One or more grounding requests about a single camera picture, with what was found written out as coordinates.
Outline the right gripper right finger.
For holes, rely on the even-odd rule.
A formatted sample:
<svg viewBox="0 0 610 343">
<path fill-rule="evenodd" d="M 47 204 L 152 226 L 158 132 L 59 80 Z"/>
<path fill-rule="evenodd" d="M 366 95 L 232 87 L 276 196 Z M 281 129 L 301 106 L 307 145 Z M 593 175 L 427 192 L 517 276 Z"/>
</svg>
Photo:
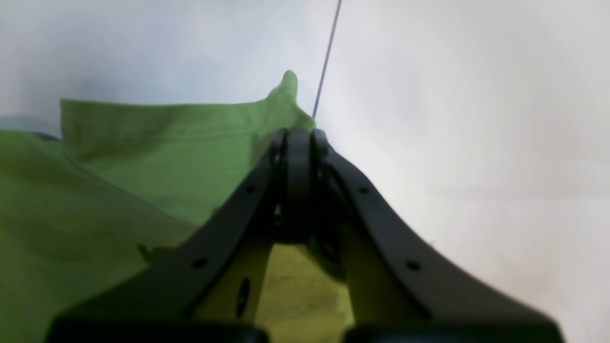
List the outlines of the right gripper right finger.
<svg viewBox="0 0 610 343">
<path fill-rule="evenodd" d="M 562 343 L 546 314 L 434 250 L 322 130 L 311 135 L 318 200 L 338 240 L 355 325 L 345 343 Z"/>
</svg>

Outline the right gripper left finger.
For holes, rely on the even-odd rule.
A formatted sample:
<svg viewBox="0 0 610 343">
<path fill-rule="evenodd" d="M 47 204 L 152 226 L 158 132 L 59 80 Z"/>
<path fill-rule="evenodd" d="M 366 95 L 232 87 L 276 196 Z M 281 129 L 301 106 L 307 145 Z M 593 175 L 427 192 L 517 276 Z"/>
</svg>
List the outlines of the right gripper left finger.
<svg viewBox="0 0 610 343">
<path fill-rule="evenodd" d="M 267 343 L 253 325 L 275 243 L 309 237 L 311 136 L 280 130 L 194 235 L 126 282 L 65 311 L 48 343 Z"/>
</svg>

